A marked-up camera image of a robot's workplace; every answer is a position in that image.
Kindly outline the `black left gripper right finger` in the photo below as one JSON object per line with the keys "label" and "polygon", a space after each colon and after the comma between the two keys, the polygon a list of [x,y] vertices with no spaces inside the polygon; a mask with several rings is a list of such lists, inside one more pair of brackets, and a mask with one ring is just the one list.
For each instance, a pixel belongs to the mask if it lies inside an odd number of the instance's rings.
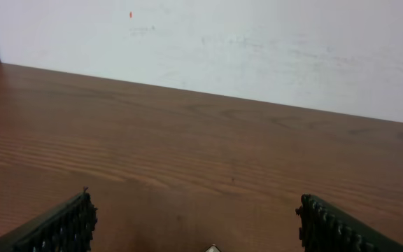
{"label": "black left gripper right finger", "polygon": [[295,213],[305,252],[403,252],[402,244],[315,195],[303,194]]}

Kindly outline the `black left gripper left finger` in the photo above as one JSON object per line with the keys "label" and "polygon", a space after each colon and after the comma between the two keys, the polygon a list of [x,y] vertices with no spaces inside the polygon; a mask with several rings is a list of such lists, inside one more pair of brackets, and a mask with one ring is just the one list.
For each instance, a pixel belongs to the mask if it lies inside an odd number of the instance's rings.
{"label": "black left gripper left finger", "polygon": [[84,190],[0,237],[0,252],[88,252],[97,208]]}

